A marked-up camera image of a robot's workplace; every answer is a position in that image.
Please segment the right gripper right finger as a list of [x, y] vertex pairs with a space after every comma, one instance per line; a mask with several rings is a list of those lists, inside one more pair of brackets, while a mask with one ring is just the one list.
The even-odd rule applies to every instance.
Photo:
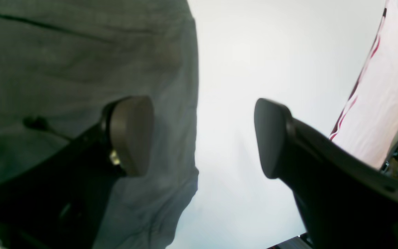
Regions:
[[398, 180], [350, 155], [259, 98], [254, 124], [262, 171], [294, 195], [315, 249], [398, 249]]

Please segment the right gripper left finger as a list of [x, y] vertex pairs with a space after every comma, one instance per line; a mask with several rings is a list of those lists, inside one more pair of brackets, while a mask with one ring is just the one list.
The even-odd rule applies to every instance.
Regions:
[[146, 175], [153, 126], [149, 96], [114, 101], [58, 153], [0, 183], [0, 247], [92, 248], [114, 184]]

